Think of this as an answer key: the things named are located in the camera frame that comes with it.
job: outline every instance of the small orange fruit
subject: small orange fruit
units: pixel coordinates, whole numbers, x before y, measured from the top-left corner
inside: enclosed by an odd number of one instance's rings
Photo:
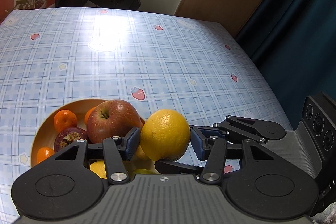
[[[63,129],[77,126],[77,117],[70,110],[61,110],[54,116],[54,127],[58,133]]]
[[[96,107],[92,107],[88,112],[86,112],[85,117],[84,117],[84,123],[85,123],[85,125],[86,125],[86,123],[87,123],[87,119],[89,118],[89,116],[90,116],[92,110],[94,110],[95,108],[96,108]]]
[[[54,150],[49,147],[41,147],[36,155],[36,162],[39,164],[41,161],[44,161],[45,159],[49,158],[55,154]]]

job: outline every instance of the purple fruit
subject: purple fruit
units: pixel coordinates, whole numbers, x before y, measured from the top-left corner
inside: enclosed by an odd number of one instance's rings
[[[79,127],[70,127],[63,129],[56,137],[54,142],[54,151],[55,153],[60,151],[62,148],[68,146],[69,144],[77,140],[88,140],[87,133],[84,129]]]

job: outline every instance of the apple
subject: apple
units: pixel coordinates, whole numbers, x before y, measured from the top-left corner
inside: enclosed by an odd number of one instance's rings
[[[79,127],[69,127],[63,129],[55,139],[54,152],[56,153],[62,148],[80,139],[88,140],[87,133],[84,129]]]
[[[142,128],[140,116],[129,102],[119,99],[102,102],[91,112],[86,123],[92,143],[102,143],[112,136],[125,137],[133,127]]]

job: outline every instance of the yellow bowl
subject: yellow bowl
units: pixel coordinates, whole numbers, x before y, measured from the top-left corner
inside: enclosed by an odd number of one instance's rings
[[[83,99],[68,103],[51,113],[41,124],[33,140],[30,153],[30,166],[34,167],[36,165],[37,151],[41,147],[54,148],[54,142],[58,135],[57,131],[54,128],[54,116],[57,112],[67,109],[75,113],[78,119],[78,127],[86,130],[86,126],[84,124],[84,117],[86,112],[88,112],[92,107],[95,107],[105,101],[106,100],[104,99],[94,98]],[[124,161],[124,165],[128,172],[135,169],[149,169],[158,173],[154,168],[154,162],[152,160],[139,160],[136,156],[134,156],[130,161]]]

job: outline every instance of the teal curtain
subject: teal curtain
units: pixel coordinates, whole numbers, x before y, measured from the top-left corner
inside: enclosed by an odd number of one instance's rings
[[[293,128],[306,96],[324,91],[336,99],[336,0],[263,0],[235,39]]]

